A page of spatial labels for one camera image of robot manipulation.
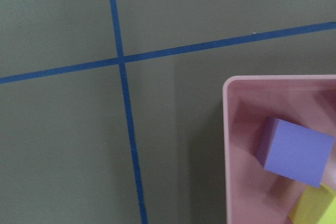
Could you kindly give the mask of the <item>yellow foam block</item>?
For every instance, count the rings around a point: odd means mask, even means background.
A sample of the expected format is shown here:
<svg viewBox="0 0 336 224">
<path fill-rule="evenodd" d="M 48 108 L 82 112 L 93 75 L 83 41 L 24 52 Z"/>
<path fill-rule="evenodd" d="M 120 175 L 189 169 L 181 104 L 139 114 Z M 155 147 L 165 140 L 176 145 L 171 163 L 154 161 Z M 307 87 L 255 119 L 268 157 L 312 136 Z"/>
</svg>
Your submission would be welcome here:
<svg viewBox="0 0 336 224">
<path fill-rule="evenodd" d="M 307 186 L 296 201 L 289 219 L 292 223 L 335 223 L 335 189 L 321 184 Z"/>
</svg>

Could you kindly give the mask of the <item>purple foam block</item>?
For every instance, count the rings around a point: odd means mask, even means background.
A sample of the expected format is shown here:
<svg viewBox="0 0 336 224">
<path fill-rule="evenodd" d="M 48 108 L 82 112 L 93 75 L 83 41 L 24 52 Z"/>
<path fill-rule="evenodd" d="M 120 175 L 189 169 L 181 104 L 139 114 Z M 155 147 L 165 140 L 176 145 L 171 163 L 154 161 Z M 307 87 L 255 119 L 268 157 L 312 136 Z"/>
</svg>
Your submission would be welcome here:
<svg viewBox="0 0 336 224">
<path fill-rule="evenodd" d="M 272 173 L 319 188 L 334 137 L 278 118 L 268 118 L 255 158 Z"/>
</svg>

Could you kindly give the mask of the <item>pink plastic bin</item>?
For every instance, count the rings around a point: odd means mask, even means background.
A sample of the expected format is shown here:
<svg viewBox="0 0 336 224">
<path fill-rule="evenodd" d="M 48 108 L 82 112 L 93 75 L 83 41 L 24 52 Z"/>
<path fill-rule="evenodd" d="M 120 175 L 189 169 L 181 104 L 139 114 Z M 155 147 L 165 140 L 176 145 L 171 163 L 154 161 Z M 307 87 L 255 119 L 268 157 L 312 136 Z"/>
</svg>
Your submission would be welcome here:
<svg viewBox="0 0 336 224">
<path fill-rule="evenodd" d="M 305 185 L 268 172 L 255 158 L 272 116 L 335 135 L 335 75 L 233 76 L 223 85 L 226 220 L 290 223 Z"/>
</svg>

